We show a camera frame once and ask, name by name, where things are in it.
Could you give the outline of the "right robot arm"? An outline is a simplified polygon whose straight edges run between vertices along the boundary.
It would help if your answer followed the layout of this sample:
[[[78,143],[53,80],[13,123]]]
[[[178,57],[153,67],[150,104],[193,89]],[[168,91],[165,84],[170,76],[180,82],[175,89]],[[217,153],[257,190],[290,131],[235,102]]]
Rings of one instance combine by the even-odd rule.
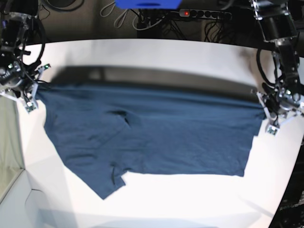
[[[25,50],[31,21],[37,23],[40,31],[41,49],[37,60],[27,65],[23,62],[23,56],[31,54]],[[37,16],[9,13],[0,37],[0,95],[21,103],[27,112],[38,108],[36,93],[44,83],[40,78],[50,68],[50,64],[41,64],[45,46],[46,32]]]

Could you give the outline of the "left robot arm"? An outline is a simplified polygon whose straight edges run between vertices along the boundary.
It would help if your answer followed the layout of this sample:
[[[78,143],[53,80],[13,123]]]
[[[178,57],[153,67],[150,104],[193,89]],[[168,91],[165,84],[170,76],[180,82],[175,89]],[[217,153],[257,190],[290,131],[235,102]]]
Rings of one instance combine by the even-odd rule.
[[[283,123],[304,115],[304,85],[298,73],[300,59],[292,44],[297,36],[296,28],[286,0],[250,0],[247,6],[254,12],[264,41],[275,46],[273,83],[262,69],[261,50],[256,53],[257,67],[264,80],[264,91],[256,95],[268,120],[266,132],[275,135]]]

